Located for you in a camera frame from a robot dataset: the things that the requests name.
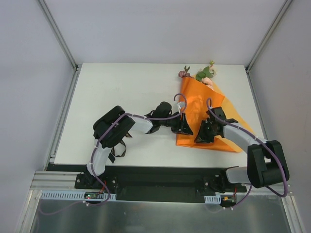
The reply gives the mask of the orange wrapping paper sheet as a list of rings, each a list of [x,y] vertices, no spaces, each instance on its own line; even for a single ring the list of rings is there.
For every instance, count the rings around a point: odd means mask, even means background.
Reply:
[[[184,77],[181,81],[180,93],[187,99],[187,107],[185,110],[186,120],[193,135],[176,135],[176,145],[206,149],[206,150],[220,150],[228,152],[242,152],[232,141],[217,136],[212,143],[195,143],[195,138],[199,133],[201,122],[208,118],[207,115],[207,98],[212,99],[213,107],[222,107],[227,118],[233,118],[237,120],[243,128],[248,131],[252,131],[250,126],[239,115],[238,111],[232,104],[232,102],[221,92],[217,85],[213,85],[213,88],[209,88],[205,84],[190,77]]]

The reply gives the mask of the pink fake rose stem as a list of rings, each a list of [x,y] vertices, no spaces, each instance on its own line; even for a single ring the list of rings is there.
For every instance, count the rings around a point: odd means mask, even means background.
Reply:
[[[210,89],[214,89],[213,88],[213,81],[210,79],[210,78],[208,78],[208,77],[205,77],[205,78],[203,78],[202,80],[201,80],[201,82],[204,84],[204,85],[206,85],[207,87],[209,87]]]

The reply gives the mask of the mauve fake rose stem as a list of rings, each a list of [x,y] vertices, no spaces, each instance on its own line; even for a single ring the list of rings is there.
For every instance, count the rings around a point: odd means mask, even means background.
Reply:
[[[193,76],[191,76],[191,74],[189,73],[189,70],[190,70],[190,66],[184,66],[184,70],[181,70],[178,72],[178,77],[180,77],[180,78],[184,78],[184,77],[193,78]]]

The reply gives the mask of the white fake rose stem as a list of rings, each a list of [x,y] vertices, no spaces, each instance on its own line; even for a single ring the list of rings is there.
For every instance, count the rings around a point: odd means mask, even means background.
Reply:
[[[203,68],[202,70],[199,70],[195,76],[195,79],[202,82],[204,78],[213,78],[217,75],[215,66],[215,62],[213,60],[210,60],[209,64]]]

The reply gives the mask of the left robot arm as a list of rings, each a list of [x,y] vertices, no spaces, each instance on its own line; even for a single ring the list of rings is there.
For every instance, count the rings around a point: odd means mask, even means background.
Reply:
[[[155,110],[139,116],[124,111],[120,106],[112,108],[108,113],[98,119],[94,125],[93,137],[95,145],[90,162],[86,165],[86,183],[93,189],[99,188],[103,183],[102,174],[108,159],[115,155],[115,146],[124,145],[123,139],[131,137],[130,131],[138,131],[144,134],[153,134],[160,127],[168,127],[175,134],[193,135],[186,120],[186,101],[178,102],[176,111],[168,102],[161,102]]]

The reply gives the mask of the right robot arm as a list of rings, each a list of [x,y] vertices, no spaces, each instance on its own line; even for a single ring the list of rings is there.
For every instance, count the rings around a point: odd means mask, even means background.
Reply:
[[[255,136],[237,120],[226,118],[222,107],[209,108],[207,114],[195,142],[213,143],[217,136],[221,136],[247,154],[247,166],[227,168],[225,176],[219,179],[219,187],[223,191],[232,190],[236,183],[251,184],[255,188],[287,183],[290,174],[280,142]]]

